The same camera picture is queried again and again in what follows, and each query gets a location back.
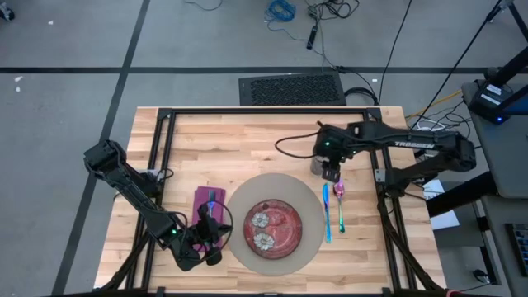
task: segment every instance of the butcher block tabletop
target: butcher block tabletop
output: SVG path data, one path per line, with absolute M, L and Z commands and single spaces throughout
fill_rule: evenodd
M 400 106 L 382 106 L 380 109 L 384 123 L 406 128 Z M 158 107 L 139 107 L 136 111 L 127 146 L 127 162 L 137 170 L 148 166 L 157 114 Z M 323 204 L 322 187 L 325 181 L 311 173 L 310 159 L 291 158 L 277 152 L 274 147 L 278 139 L 316 132 L 318 120 L 345 128 L 347 123 L 363 121 L 363 118 L 355 114 L 313 113 L 178 114 L 168 164 L 174 176 L 166 180 L 163 207 L 180 211 L 191 219 L 194 193 L 198 186 L 225 189 L 227 204 L 231 195 L 245 181 L 268 172 L 284 173 L 300 179 Z M 167 120 L 162 128 L 156 168 L 161 166 L 166 134 Z M 310 155 L 314 140 L 315 136 L 295 139 L 285 141 L 280 146 L 290 153 Z M 389 152 L 393 167 L 407 167 L 415 163 L 412 149 L 390 148 Z M 224 258 L 218 265 L 207 266 L 202 263 L 184 272 L 177 267 L 170 251 L 156 247 L 149 291 L 163 286 L 167 292 L 188 293 L 333 294 L 380 293 L 382 287 L 392 288 L 380 213 L 376 209 L 377 196 L 370 155 L 367 152 L 358 153 L 352 160 L 342 164 L 341 172 L 346 189 L 342 198 L 346 232 L 338 232 L 337 199 L 331 196 L 333 241 L 326 243 L 323 240 L 318 254 L 304 268 L 285 276 L 259 275 L 240 263 L 227 245 L 222 251 Z M 422 195 L 421 190 L 414 186 L 410 186 L 408 192 Z M 445 286 L 425 202 L 405 196 L 400 198 L 400 203 L 411 252 L 432 279 L 438 285 Z M 389 199 L 387 208 L 392 209 Z M 138 212 L 125 198 L 117 196 L 94 287 L 107 283 L 130 253 L 137 219 Z M 398 249 L 394 249 L 397 251 L 402 287 L 406 287 L 403 259 Z M 136 286 L 140 284 L 143 273 L 144 254 L 138 261 Z

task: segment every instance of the white paper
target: white paper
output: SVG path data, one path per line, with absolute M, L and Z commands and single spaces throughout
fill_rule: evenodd
M 423 195 L 427 200 L 432 199 L 443 192 L 444 187 L 439 180 L 432 180 L 423 185 Z M 459 225 L 459 220 L 456 218 L 456 214 L 453 210 L 431 218 L 431 226 L 433 230 L 456 227 Z

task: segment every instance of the floor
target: floor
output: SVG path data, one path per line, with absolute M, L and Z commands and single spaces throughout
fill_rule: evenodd
M 306 4 L 291 2 L 298 8 L 296 18 L 271 26 L 306 38 L 313 25 L 304 13 Z M 266 28 L 268 1 L 225 0 L 213 12 L 173 0 L 9 4 L 17 19 L 0 21 L 0 155 L 8 168 L 0 180 L 0 296 L 51 294 L 64 252 L 75 251 L 76 237 L 80 242 L 71 271 L 65 274 L 65 292 L 92 288 L 113 190 L 87 182 L 83 152 L 108 137 L 126 145 L 136 106 L 236 106 L 238 78 L 299 72 L 296 67 L 318 71 L 322 63 L 304 42 Z M 381 72 L 407 4 L 408 0 L 362 1 L 346 20 L 325 22 L 328 59 L 357 67 L 379 94 Z M 407 114 L 421 110 L 493 4 L 414 2 L 385 75 L 382 104 L 403 106 Z M 528 2 L 516 5 L 528 19 Z M 505 64 L 525 46 L 512 15 L 499 14 L 484 27 L 460 64 L 460 73 L 451 77 L 440 96 L 481 78 L 477 73 L 486 67 Z M 344 88 L 365 86 L 353 74 L 342 74 L 341 79 Z M 516 77 L 518 82 L 527 79 Z M 459 101 L 457 97 L 431 112 Z M 354 96 L 347 103 L 370 104 Z M 468 115 L 465 106 L 458 111 Z M 470 139 L 478 142 L 474 131 Z M 447 172 L 441 179 L 463 181 L 486 169 L 478 152 L 475 170 Z M 89 202 L 84 228 L 74 227 L 68 245 L 79 204 Z M 483 263 L 467 254 L 441 249 L 450 288 L 479 284 L 469 272 Z M 472 292 L 491 294 L 495 289 Z

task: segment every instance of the purple napkin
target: purple napkin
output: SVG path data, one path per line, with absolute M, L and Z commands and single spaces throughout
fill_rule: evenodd
M 220 188 L 215 188 L 211 186 L 199 186 L 198 189 L 195 191 L 195 201 L 192 205 L 192 224 L 198 223 L 198 208 L 200 205 L 209 202 L 209 191 L 214 191 L 215 197 L 214 199 L 221 204 L 225 201 L 225 190 Z M 224 208 L 222 205 L 219 205 L 217 203 L 214 204 L 213 207 L 213 218 L 216 219 L 216 221 L 219 224 L 222 224 L 224 222 Z M 222 240 L 220 239 L 217 243 L 217 246 L 222 246 Z M 195 245 L 193 247 L 198 252 L 203 252 L 202 246 Z

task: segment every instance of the red plate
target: red plate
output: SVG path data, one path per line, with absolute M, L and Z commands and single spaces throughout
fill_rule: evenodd
M 244 220 L 247 245 L 266 259 L 290 255 L 299 245 L 302 234 L 303 224 L 299 214 L 281 200 L 258 203 L 249 210 Z

